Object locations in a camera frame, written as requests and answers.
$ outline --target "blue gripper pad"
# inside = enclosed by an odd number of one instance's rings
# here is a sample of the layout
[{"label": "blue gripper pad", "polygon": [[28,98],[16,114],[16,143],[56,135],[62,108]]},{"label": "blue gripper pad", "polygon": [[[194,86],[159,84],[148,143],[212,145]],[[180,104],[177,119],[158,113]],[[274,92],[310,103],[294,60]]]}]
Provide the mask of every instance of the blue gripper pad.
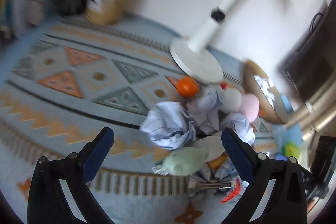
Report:
[{"label": "blue gripper pad", "polygon": [[247,151],[246,154],[243,149],[250,149],[253,151],[251,146],[248,143],[244,143],[237,136],[237,134],[230,128],[226,128],[222,131],[222,145],[225,148],[230,160],[235,166],[238,174],[240,175],[243,181],[247,181],[252,183],[254,175],[253,175],[253,165],[257,163],[256,158],[249,159],[248,154],[251,154],[251,151]]},{"label": "blue gripper pad", "polygon": [[95,139],[87,143],[85,148],[88,148],[88,154],[85,153],[85,160],[82,163],[82,180],[84,183],[92,181],[99,168],[101,167],[104,159],[109,153],[114,143],[114,133],[111,128],[104,127]]}]

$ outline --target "patterned rug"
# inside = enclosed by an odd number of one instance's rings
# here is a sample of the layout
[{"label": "patterned rug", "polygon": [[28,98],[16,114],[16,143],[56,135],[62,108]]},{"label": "patterned rug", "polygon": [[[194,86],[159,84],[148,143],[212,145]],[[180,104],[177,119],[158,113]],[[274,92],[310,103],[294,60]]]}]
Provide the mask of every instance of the patterned rug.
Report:
[{"label": "patterned rug", "polygon": [[0,189],[25,223],[37,159],[78,152],[104,126],[115,143],[88,186],[115,223],[220,223],[230,212],[234,203],[221,196],[191,204],[185,177],[153,174],[167,151],[138,130],[154,104],[182,100],[175,85],[184,73],[169,53],[176,36],[141,19],[96,27],[73,17],[40,29],[0,92]]}]

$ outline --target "yellow-green object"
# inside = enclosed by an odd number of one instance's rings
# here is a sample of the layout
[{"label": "yellow-green object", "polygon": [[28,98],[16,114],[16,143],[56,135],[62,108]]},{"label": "yellow-green object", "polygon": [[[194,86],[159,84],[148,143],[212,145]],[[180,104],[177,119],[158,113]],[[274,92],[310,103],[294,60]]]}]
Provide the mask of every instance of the yellow-green object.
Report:
[{"label": "yellow-green object", "polygon": [[289,143],[285,144],[282,147],[282,150],[283,150],[283,154],[286,157],[292,156],[292,157],[295,157],[296,159],[299,158],[300,149],[293,142],[289,142]]}]

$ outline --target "pink ball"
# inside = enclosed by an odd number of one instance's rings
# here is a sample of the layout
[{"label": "pink ball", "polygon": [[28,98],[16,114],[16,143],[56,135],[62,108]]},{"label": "pink ball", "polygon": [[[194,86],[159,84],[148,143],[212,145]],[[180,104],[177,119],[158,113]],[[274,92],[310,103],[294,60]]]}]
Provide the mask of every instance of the pink ball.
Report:
[{"label": "pink ball", "polygon": [[253,122],[258,116],[258,112],[259,112],[258,98],[252,93],[242,95],[239,113],[245,115],[249,122]]}]

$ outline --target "green triangle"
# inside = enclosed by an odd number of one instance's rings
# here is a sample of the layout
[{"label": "green triangle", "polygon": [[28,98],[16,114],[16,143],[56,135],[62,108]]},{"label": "green triangle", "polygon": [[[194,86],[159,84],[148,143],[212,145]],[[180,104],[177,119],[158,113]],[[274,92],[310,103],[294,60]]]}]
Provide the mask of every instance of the green triangle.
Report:
[{"label": "green triangle", "polygon": [[30,57],[25,57],[19,60],[18,64],[13,68],[13,73],[27,78],[33,78],[33,60]]},{"label": "green triangle", "polygon": [[53,44],[47,41],[38,40],[34,45],[30,47],[30,53],[35,55],[39,52],[43,52],[50,48],[58,46],[57,44]]},{"label": "green triangle", "polygon": [[110,92],[93,100],[94,103],[124,110],[140,115],[147,115],[148,108],[130,87]]},{"label": "green triangle", "polygon": [[114,60],[114,63],[121,71],[121,73],[125,76],[127,81],[129,81],[131,84],[158,75],[155,71],[140,68],[138,66],[134,66],[124,62]]}]

